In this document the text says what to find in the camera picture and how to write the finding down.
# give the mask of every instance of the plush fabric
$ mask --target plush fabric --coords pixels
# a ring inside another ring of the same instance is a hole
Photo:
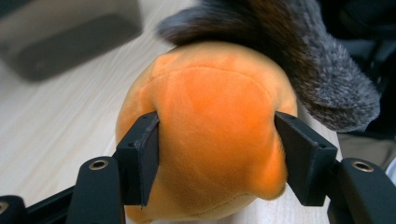
[[[173,49],[129,90],[117,140],[152,111],[160,118],[160,165],[148,206],[126,208],[137,223],[219,218],[282,194],[287,167],[274,115],[296,116],[296,97],[268,57],[226,42]]]
[[[318,0],[200,0],[162,21],[158,33],[177,46],[224,40],[267,55],[308,112],[334,131],[365,128],[379,114],[374,84],[326,32]]]

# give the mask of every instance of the wooden table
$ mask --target wooden table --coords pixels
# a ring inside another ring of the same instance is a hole
[[[115,150],[115,124],[126,92],[172,46],[156,24],[193,1],[142,0],[144,33],[137,39],[39,83],[0,62],[0,195],[27,206],[75,184],[78,168]],[[302,112],[300,118],[338,146],[336,134]],[[301,206],[290,189],[273,202],[256,200],[238,214],[200,223],[328,223],[326,208]]]

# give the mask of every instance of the black object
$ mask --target black object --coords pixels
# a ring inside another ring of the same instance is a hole
[[[357,159],[338,162],[337,148],[291,115],[276,112],[275,124],[288,183],[302,205],[322,206],[327,195],[332,224],[396,223],[396,188],[379,167]],[[149,201],[159,166],[158,125],[155,112],[142,116],[113,158],[87,161],[74,188],[28,209],[19,197],[0,197],[0,223],[65,223],[66,217],[67,223],[123,223],[123,205]]]
[[[116,160],[99,157],[81,166],[66,223],[125,223]]]
[[[142,32],[137,0],[0,1],[0,58],[29,81],[85,63]]]
[[[341,39],[396,39],[395,0],[319,0],[329,33]]]
[[[140,117],[122,138],[113,155],[124,181],[123,203],[126,205],[146,206],[149,202],[159,165],[158,124],[156,112]]]
[[[381,66],[383,77],[389,79],[388,85],[382,93],[381,112],[366,129],[369,133],[380,133],[394,139],[396,136],[396,50],[394,50]]]
[[[294,116],[276,112],[275,126],[286,151],[290,187],[302,205],[322,206],[323,174],[334,165],[337,147]]]

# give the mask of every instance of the orange fabric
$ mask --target orange fabric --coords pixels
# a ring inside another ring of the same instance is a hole
[[[274,115],[296,115],[296,99],[266,56],[225,42],[173,49],[128,92],[117,140],[152,111],[160,118],[160,166],[148,206],[127,207],[136,222],[224,217],[282,194],[287,169]]]

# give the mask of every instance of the screw hole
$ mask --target screw hole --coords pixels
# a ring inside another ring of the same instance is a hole
[[[7,209],[8,209],[8,203],[0,202],[0,215],[6,212]]]
[[[373,172],[374,168],[362,161],[354,161],[352,162],[353,167],[355,167],[356,169],[363,171],[363,172]]]
[[[93,163],[90,164],[90,169],[91,170],[102,170],[103,168],[108,166],[108,161],[94,161]]]

